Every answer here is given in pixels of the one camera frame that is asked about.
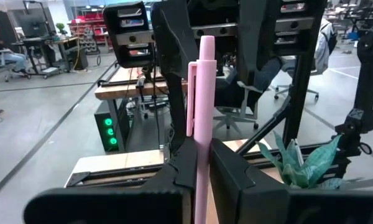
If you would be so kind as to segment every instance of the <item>monitor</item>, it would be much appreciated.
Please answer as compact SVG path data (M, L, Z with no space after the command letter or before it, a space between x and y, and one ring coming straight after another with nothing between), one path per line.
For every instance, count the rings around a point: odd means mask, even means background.
M20 24L26 38L48 35L43 16L34 14L22 15L20 17Z

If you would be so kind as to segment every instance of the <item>gray floor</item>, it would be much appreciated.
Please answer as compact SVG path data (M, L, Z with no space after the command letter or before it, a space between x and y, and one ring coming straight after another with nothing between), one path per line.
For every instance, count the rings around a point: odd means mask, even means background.
M101 76L114 56L103 56L100 67L90 57L90 72L62 74L44 80L16 78L9 83L0 73L0 223L22 223L22 210L34 195L53 187L62 187L77 160L85 156L103 155L93 113L99 105L93 83ZM352 107L356 91L359 61L356 54L335 51L324 75L313 77L310 88L320 92L315 103L308 94L298 141L310 144L329 140L333 126L343 123ZM288 84L291 78L280 72L272 86ZM259 101L259 124L264 124L283 101L274 100L268 91ZM140 127L129 143L130 151L157 148L155 120L139 120ZM170 125L169 114L165 126ZM225 128L214 133L216 138L232 140L254 134L251 124L238 124L243 136ZM276 127L279 134L283 123ZM265 137L275 147L273 134ZM373 147L373 132L363 136ZM346 179L362 178L350 185L353 189L373 190L373 155L352 158Z

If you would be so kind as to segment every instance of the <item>cable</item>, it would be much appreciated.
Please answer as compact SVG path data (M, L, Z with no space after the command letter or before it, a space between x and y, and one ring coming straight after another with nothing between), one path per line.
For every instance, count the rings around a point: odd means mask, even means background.
M157 108L156 108L156 86L155 86L155 80L156 80L156 65L154 67L154 107L155 107L155 118L156 118L156 127L157 127L157 144L159 145L158 149L160 149L160 127L159 127L159 116L157 114Z
M131 81L131 75L132 75L132 69L130 69L130 77L129 77L129 81L128 81L128 84L127 84L127 90L126 90L126 94L124 95L124 100L127 100L127 95L129 94L129 87L130 87L130 81ZM117 123L115 124L115 127L114 127L114 137L117 139L116 137L116 131L117 131L117 126L120 126L120 118L123 116L124 112L127 111L127 108L125 108L124 110L122 110L120 113L118 113L116 115L117 117Z
M73 1L73 8L74 8L74 15L76 15L76 1ZM79 23L77 21L76 21L76 33L79 33ZM79 57L80 57L80 37L79 35L77 35L77 37L78 37L77 38L77 58L76 58L75 64L73 65L72 70L76 68L76 65L79 62Z
M163 93L164 95L166 95L166 96L168 96L168 93L165 93L163 90L161 90L159 87L157 87L156 85L155 85L155 78L154 78L154 81L152 82L151 80L148 80L148 79L145 79L145 80L147 80L148 82L150 82L151 84L153 84L153 86L155 87L155 88L157 88L161 93Z

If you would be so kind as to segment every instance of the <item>white wall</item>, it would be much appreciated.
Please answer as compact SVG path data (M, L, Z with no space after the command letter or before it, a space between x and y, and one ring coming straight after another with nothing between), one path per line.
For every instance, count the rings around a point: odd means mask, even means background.
M70 30L68 27L69 19L67 10L65 8L65 5L62 0L56 0L56 1L48 1L48 8L50 9L50 13L52 16L52 20L54 21L54 25L61 22L63 25L65 25L65 30L70 34Z

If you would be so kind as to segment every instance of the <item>wooden board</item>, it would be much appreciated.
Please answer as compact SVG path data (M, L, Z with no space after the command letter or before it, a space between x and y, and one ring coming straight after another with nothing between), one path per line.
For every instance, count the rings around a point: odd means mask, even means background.
M246 139L226 141L223 143L233 151L236 151L245 142ZM270 146L265 140L261 140L261 142L264 143L270 149ZM256 145L249 152L257 151L259 151L259 147ZM97 172L103 170L122 169L128 167L149 166L162 163L163 154L160 150L131 152L110 156L84 157L79 159L75 168L73 169L72 174L77 172ZM272 178L274 178L275 180L281 182L281 178L276 168L262 169L262 171L265 172L267 175L271 176ZM217 211L216 206L214 204L214 195L210 183L208 189L206 223L218 224Z
M64 44L64 43L67 43L69 41L73 41L73 40L76 40L76 39L79 39L79 37L69 37L69 38L66 38L65 40L56 40L56 41L52 42L52 44Z
M135 80L137 79L137 76L141 73L140 68L122 68L120 67L116 74L113 75L111 78L111 82L117 82L117 81L129 81L129 80ZM156 77L161 77L162 75L157 72ZM156 90L155 94L160 95L161 91L167 92L167 84L165 82L156 82L155 83ZM187 91L188 84L186 82L182 83L182 90ZM144 88L142 89L143 95L153 95L154 94L154 86L151 83L145 83ZM109 99L117 99L117 98L124 98L124 97L135 97L139 96L140 92L139 89L136 88L135 84L131 85L119 85L119 86L111 86L111 87L99 87L95 91L95 97L97 97L100 100L109 100Z

